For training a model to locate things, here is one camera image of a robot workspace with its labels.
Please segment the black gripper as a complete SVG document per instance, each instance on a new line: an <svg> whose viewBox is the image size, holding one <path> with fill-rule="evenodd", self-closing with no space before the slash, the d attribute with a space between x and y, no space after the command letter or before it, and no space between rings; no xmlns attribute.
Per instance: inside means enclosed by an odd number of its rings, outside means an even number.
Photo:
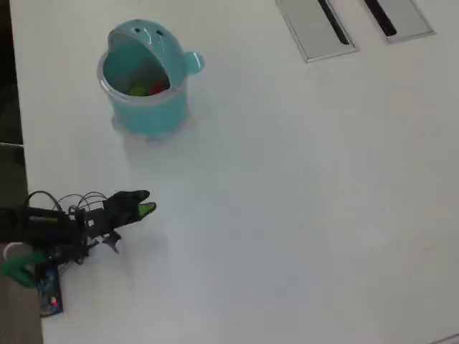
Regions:
<svg viewBox="0 0 459 344"><path fill-rule="evenodd" d="M116 229L142 221L152 214L156 210L156 202L141 204L149 196L147 190L121 191L110 196L103 202L103 213L108 226Z"/></svg>

